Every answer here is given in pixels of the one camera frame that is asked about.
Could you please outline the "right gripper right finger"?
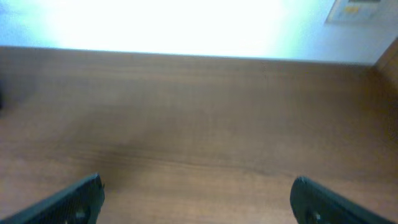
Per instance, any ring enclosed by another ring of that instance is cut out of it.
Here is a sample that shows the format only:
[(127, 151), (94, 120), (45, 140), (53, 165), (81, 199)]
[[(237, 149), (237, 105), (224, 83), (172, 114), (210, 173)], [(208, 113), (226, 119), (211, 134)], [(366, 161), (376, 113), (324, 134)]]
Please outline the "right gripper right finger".
[(304, 176), (293, 182), (290, 205), (299, 224), (394, 224)]

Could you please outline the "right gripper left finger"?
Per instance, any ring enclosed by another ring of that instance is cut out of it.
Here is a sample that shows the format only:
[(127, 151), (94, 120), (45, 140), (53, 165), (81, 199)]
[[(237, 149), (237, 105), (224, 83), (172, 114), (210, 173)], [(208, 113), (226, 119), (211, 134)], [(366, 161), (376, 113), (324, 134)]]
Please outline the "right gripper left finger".
[(104, 200), (104, 185), (95, 173), (2, 219), (1, 224), (95, 224)]

